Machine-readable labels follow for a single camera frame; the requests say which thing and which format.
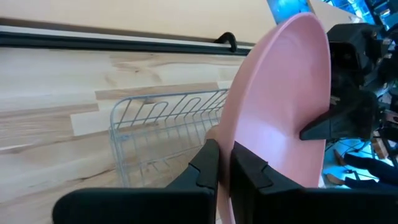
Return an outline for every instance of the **black hook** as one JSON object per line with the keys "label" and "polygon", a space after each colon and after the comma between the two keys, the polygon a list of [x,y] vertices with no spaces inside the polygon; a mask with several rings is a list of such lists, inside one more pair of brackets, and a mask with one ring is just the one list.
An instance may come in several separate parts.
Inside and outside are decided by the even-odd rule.
{"label": "black hook", "polygon": [[236,43],[236,38],[235,35],[231,32],[225,32],[221,37],[216,39],[214,43],[217,44],[225,44],[225,43],[231,44],[231,52],[236,52],[238,49],[238,44]]}

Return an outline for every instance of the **person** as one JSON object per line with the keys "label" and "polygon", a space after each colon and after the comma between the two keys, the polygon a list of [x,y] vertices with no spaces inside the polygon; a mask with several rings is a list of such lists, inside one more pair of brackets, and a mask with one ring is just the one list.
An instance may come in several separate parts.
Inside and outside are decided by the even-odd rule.
{"label": "person", "polygon": [[372,158],[363,158],[351,154],[345,154],[342,157],[336,149],[333,150],[337,163],[340,166],[350,165],[359,169],[367,169],[370,174],[379,178],[376,182],[371,180],[354,180],[346,177],[341,180],[333,174],[327,174],[327,179],[336,185],[346,185],[351,189],[368,189],[368,190],[398,190],[398,169]]}

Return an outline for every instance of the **metal wire basket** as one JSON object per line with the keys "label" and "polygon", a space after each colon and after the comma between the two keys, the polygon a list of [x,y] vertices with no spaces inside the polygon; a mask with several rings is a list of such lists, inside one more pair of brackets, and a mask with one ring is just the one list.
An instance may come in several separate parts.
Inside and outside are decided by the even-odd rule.
{"label": "metal wire basket", "polygon": [[111,113],[110,143],[123,187],[165,187],[219,123],[227,89],[132,96]]}

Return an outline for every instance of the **pink plate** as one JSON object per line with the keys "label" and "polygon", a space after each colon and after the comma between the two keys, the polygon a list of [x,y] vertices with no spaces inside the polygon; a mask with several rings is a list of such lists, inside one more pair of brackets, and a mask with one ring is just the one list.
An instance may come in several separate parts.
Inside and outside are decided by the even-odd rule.
{"label": "pink plate", "polygon": [[217,135],[222,170],[218,208],[224,224],[234,221],[227,192],[235,141],[302,186],[318,187],[325,141],[301,141],[299,132],[326,112],[329,102],[325,31],[313,14],[297,14],[256,44],[226,99]]}

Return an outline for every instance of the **blue jeans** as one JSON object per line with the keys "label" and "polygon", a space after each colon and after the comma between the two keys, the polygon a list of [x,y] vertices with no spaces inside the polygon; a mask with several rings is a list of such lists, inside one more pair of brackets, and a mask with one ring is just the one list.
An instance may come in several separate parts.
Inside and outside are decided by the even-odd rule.
{"label": "blue jeans", "polygon": [[354,180],[345,178],[345,184],[352,189],[398,190],[398,169],[377,159],[362,158],[351,154],[344,155],[344,161],[353,167],[367,169],[370,174],[379,178],[375,180]]}

